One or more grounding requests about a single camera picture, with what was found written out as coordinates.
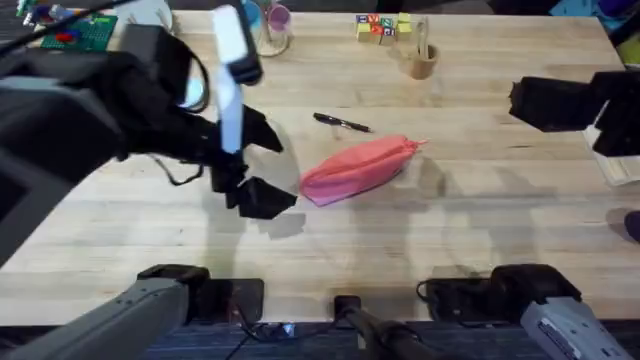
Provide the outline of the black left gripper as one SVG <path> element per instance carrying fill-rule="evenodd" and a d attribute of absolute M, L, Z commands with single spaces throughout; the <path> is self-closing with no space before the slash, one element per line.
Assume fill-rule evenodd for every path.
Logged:
<path fill-rule="evenodd" d="M 124 161 L 133 154 L 162 155 L 198 167 L 195 175 L 178 181 L 185 185 L 212 172 L 212 188 L 226 194 L 226 207 L 236 208 L 240 217 L 272 220 L 296 204 L 297 196 L 262 178 L 244 181 L 247 165 L 238 151 L 222 148 L 221 125 L 201 113 L 209 102 L 194 109 L 178 106 L 186 91 L 191 64 L 199 67 L 203 80 L 208 71 L 194 54 L 154 61 L 151 67 L 132 54 L 110 54 L 107 61 L 107 109 L 118 127 L 111 157 Z M 257 145 L 273 152 L 284 147 L 266 116 L 243 106 L 242 148 Z"/>

